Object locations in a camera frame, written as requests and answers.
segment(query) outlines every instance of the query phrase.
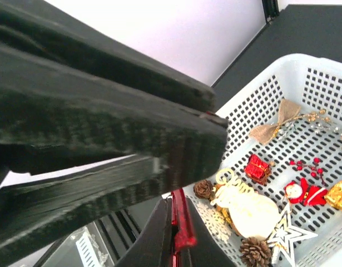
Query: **black metal frame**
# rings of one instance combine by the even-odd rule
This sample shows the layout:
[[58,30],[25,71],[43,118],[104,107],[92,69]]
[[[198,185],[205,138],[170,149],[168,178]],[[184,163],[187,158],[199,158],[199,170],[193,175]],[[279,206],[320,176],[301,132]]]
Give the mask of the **black metal frame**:
[[[130,213],[124,209],[113,212],[107,216],[104,216],[88,225],[86,225],[89,232],[95,236],[97,244],[100,246],[100,250],[104,254],[110,255],[107,266],[113,266],[116,262],[126,253],[130,248],[129,243],[133,244],[141,233],[141,229],[135,222]],[[69,235],[55,241],[48,250],[42,255],[38,262],[33,267],[43,267],[46,260],[61,246],[61,244],[68,238]],[[124,247],[116,248],[119,239],[124,240]]]
[[277,0],[262,0],[266,23],[270,23],[280,14]]

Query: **white plastic basket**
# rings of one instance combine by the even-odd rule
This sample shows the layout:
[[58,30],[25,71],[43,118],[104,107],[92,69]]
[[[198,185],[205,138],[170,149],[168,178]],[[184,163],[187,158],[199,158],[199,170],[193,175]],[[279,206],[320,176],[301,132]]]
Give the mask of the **white plastic basket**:
[[[339,135],[316,134],[309,123],[302,120],[297,122],[296,131],[291,132],[285,141],[274,139],[261,146],[248,137],[250,129],[256,125],[277,123],[282,98],[300,104],[303,107],[301,112],[325,108],[328,115],[342,126],[342,63],[301,54],[284,56],[263,70],[217,112],[229,120],[221,169],[233,169],[249,186],[275,201],[280,210],[284,207],[283,188],[291,180],[306,177],[310,184],[321,185],[309,172],[293,170],[288,165],[290,160],[311,162],[314,157],[321,158],[320,166],[325,170],[328,189],[342,180],[342,141]],[[244,175],[249,152],[267,162],[276,162],[267,186],[261,186]],[[239,253],[240,237],[232,232],[230,240],[224,242],[229,227],[220,220],[209,202],[194,195],[192,187],[185,187],[185,194],[195,204],[213,238],[233,262],[243,266]],[[319,235],[294,243],[298,266],[334,266],[328,260],[337,258],[340,251],[336,266],[342,266],[342,211],[328,204],[314,207],[297,204],[293,206],[292,222]],[[289,266],[289,263],[281,257],[278,266]]]

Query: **red gift box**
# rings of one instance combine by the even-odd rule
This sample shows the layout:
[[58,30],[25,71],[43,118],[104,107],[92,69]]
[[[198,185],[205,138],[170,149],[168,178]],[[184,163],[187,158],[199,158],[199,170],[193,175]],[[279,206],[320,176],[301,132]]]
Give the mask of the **red gift box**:
[[245,167],[244,171],[247,177],[262,185],[267,184],[267,178],[271,175],[270,165],[263,162],[256,155],[250,156],[249,163]]

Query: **gold glitter decoration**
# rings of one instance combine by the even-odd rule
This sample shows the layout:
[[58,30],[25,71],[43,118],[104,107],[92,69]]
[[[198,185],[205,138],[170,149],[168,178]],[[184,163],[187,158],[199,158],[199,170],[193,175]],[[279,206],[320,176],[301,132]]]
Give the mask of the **gold glitter decoration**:
[[232,221],[231,221],[231,218],[230,218],[230,215],[229,215],[229,212],[228,212],[228,209],[226,208],[222,208],[221,209],[221,214],[224,216],[224,219],[225,221],[228,223],[228,224],[232,224]]
[[324,198],[330,206],[342,210],[342,181],[334,185]]

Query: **red berry sprig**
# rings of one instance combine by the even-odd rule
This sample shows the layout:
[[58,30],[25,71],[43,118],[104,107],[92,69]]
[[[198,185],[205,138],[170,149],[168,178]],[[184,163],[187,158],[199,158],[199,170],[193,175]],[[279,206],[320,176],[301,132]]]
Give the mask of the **red berry sprig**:
[[318,168],[319,162],[320,162],[320,158],[315,157],[313,159],[313,165],[305,165],[305,164],[303,164],[303,162],[301,160],[297,161],[297,162],[295,162],[294,160],[291,160],[289,162],[289,165],[296,165],[297,171],[301,171],[304,167],[309,168],[312,171],[310,173],[311,177],[317,178],[319,176],[321,179],[321,184],[325,185],[324,178],[323,178],[323,169]]

